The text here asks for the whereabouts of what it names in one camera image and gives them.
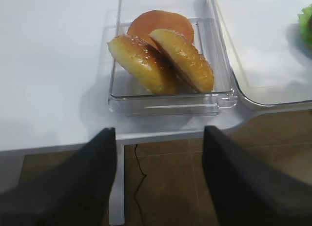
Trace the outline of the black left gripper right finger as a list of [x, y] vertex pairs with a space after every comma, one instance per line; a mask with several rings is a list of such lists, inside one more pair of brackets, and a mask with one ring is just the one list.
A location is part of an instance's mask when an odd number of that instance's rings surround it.
[[202, 168], [221, 226], [310, 226], [312, 187], [206, 126]]

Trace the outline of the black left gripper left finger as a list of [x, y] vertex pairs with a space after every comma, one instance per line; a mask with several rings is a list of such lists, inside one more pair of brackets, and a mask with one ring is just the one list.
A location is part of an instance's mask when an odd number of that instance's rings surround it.
[[99, 226], [117, 171], [114, 128], [60, 165], [0, 196], [2, 226]]

